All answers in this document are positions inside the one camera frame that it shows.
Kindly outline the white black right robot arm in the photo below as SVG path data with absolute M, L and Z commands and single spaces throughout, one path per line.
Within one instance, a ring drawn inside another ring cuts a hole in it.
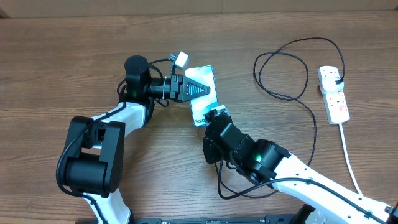
M 397 223 L 397 207 L 361 196 L 311 169 L 278 144 L 253 140 L 218 106 L 205 114 L 203 151 L 207 163 L 228 162 L 253 186 L 233 199 L 263 186 L 300 199 L 335 223 Z

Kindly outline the blue Galaxy smartphone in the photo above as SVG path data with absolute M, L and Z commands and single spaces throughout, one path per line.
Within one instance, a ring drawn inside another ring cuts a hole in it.
M 208 122 L 206 122 L 205 114 L 212 108 L 218 106 L 213 67 L 211 65 L 205 65 L 202 67 L 189 68 L 185 71 L 185 76 L 210 88 L 210 93 L 208 95 L 190 100 L 194 126 L 206 126 Z

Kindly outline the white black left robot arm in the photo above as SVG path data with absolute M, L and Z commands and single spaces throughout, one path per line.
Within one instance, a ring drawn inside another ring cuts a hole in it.
M 196 77 L 175 72 L 183 69 L 187 60 L 184 52 L 170 55 L 170 76 L 154 78 L 150 71 L 158 69 L 155 62 L 140 55 L 129 57 L 124 63 L 126 76 L 117 87 L 117 107 L 99 116 L 71 120 L 55 178 L 62 192 L 88 202 L 95 223 L 134 221 L 119 190 L 124 139 L 149 122 L 155 104 L 166 107 L 169 101 L 193 101 L 215 92 L 214 78 L 205 80 L 204 72 Z

